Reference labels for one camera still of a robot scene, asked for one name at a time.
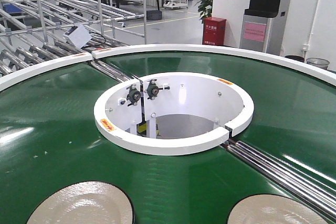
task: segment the metal roller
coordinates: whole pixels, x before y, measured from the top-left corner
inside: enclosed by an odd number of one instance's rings
[[[107,76],[119,82],[131,80],[131,78],[126,76],[124,73],[120,73],[118,70],[113,69],[112,67],[110,67],[109,65],[105,64],[100,60],[91,61],[90,64],[98,71],[101,71],[102,73],[106,74]]]
[[[81,52],[84,52],[84,50],[82,49],[78,49],[68,43],[65,43],[63,41],[60,40],[55,40],[55,46],[58,46],[68,52],[71,52],[72,54],[80,54]]]
[[[119,76],[121,79],[123,79],[123,81],[128,81],[128,80],[132,79],[132,77],[129,77],[127,74],[125,74],[124,72],[122,72],[119,68],[112,67],[112,66],[104,63],[101,60],[97,60],[96,62],[100,66],[102,66],[103,68],[105,68],[108,72]]]
[[[284,176],[281,169],[279,167],[276,168],[270,165],[268,161],[266,161],[267,157],[265,157],[262,153],[258,153],[258,156],[262,156],[262,158],[259,158],[251,152],[246,151],[244,148],[241,148],[239,145],[234,144],[230,144],[227,149],[229,152],[241,158],[243,161],[257,169],[265,176],[269,177],[285,189],[295,194],[302,201],[309,204],[312,208],[319,212],[323,212],[330,219],[336,221],[336,209],[333,207],[335,206],[335,203],[330,204],[330,202],[334,202],[331,197],[328,200],[325,200],[324,197],[316,194],[316,192],[311,190],[311,188],[303,186],[302,183],[298,183],[291,176],[288,176],[288,174]]]
[[[49,60],[53,60],[53,59],[58,59],[59,57],[57,55],[54,55],[52,52],[49,52],[47,50],[44,50],[42,48],[39,48],[38,46],[35,45],[31,45],[29,48],[30,52],[36,52],[39,57],[41,58],[47,58]]]
[[[72,53],[68,52],[68,51],[65,51],[64,49],[62,48],[59,48],[59,47],[55,47],[49,43],[43,43],[43,46],[42,46],[43,49],[46,49],[50,52],[52,52],[54,55],[58,55],[58,56],[68,56],[68,55],[71,55]]]
[[[5,76],[7,74],[13,73],[13,71],[0,60],[0,73]]]
[[[39,64],[44,62],[44,60],[38,58],[37,56],[33,55],[31,52],[27,51],[26,49],[24,49],[23,47],[17,47],[15,54],[17,56],[19,56],[20,54],[25,56],[25,61],[27,61],[29,59],[29,61],[31,61],[34,64]]]
[[[12,65],[16,66],[18,69],[23,69],[23,68],[29,67],[29,65],[27,63],[25,63],[20,58],[18,58],[16,55],[14,55],[13,53],[11,53],[10,51],[8,51],[6,49],[2,50],[2,52],[0,54],[0,57],[2,59],[6,58],[11,62],[9,64],[9,67],[11,67]]]

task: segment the red box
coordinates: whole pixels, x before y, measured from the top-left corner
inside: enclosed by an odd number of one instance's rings
[[[209,17],[204,19],[203,43],[204,45],[223,46],[226,19]]]

